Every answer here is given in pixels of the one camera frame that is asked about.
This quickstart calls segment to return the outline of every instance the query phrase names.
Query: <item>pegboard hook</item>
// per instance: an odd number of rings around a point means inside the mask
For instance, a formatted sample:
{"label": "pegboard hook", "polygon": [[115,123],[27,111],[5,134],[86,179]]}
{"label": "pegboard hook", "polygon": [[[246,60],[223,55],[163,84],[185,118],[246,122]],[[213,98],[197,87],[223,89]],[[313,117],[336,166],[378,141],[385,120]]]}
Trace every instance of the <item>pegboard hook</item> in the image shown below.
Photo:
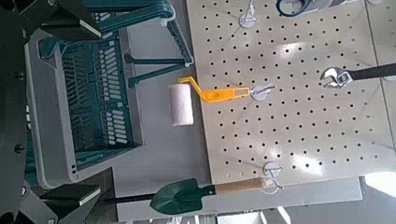
{"label": "pegboard hook", "polygon": [[280,189],[284,189],[284,187],[280,186],[279,183],[277,182],[276,178],[279,176],[280,172],[282,171],[282,167],[280,167],[278,164],[274,163],[274,162],[268,162],[267,164],[265,164],[265,166],[262,168],[263,172],[264,172],[264,177],[268,178],[270,180],[272,180],[272,182],[274,183],[276,189],[272,192],[267,192],[264,189],[262,189],[262,192],[265,194],[276,194],[278,190]]}
{"label": "pegboard hook", "polygon": [[247,13],[239,17],[239,24],[244,28],[250,28],[254,25],[256,18],[254,18],[254,13],[256,12],[253,6],[253,0],[250,0],[247,6]]}

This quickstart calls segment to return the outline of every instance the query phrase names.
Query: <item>black wrench handle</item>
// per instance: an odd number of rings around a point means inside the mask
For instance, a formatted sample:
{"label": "black wrench handle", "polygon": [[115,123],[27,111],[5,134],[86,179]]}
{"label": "black wrench handle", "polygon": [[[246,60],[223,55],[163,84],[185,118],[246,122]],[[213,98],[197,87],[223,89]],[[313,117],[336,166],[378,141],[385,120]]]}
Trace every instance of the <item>black wrench handle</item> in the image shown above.
{"label": "black wrench handle", "polygon": [[348,71],[353,80],[364,80],[376,77],[396,76],[396,63],[366,68],[356,71]]}

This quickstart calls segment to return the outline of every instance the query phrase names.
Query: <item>pegboard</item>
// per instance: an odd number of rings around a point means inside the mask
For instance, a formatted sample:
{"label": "pegboard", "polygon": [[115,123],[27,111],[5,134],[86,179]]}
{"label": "pegboard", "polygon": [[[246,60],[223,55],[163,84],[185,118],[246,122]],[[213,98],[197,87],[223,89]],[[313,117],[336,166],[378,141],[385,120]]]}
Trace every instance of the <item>pegboard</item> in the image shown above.
{"label": "pegboard", "polygon": [[288,19],[275,0],[254,1],[252,28],[239,26],[248,0],[189,0],[192,43],[203,89],[277,86],[269,97],[202,102],[212,181],[283,167],[282,185],[392,170],[395,152],[379,79],[326,90],[330,66],[376,65],[363,1]]}

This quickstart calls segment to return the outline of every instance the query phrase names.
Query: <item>bolt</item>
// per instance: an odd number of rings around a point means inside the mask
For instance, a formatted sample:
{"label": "bolt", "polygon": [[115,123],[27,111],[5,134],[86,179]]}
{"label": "bolt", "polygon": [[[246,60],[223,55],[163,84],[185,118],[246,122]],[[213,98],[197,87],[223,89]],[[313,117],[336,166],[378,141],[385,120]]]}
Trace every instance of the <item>bolt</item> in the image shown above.
{"label": "bolt", "polygon": [[26,194],[27,190],[26,187],[22,187],[22,197]]}
{"label": "bolt", "polygon": [[50,6],[55,6],[55,0],[48,0]]}
{"label": "bolt", "polygon": [[24,146],[23,146],[22,144],[17,144],[17,145],[14,147],[14,151],[15,151],[16,153],[22,153],[22,152],[24,151]]}

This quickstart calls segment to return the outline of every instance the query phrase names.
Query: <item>yellow roller handle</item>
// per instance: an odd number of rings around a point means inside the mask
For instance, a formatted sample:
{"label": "yellow roller handle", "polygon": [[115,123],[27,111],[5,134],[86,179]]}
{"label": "yellow roller handle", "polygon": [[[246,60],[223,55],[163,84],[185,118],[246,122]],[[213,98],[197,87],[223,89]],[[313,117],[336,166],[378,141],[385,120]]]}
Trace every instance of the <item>yellow roller handle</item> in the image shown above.
{"label": "yellow roller handle", "polygon": [[178,83],[180,84],[186,82],[190,82],[191,85],[197,91],[197,93],[201,96],[201,98],[209,103],[232,100],[250,95],[250,89],[248,87],[202,91],[201,88],[198,86],[198,84],[195,82],[193,77],[182,77],[178,79]]}

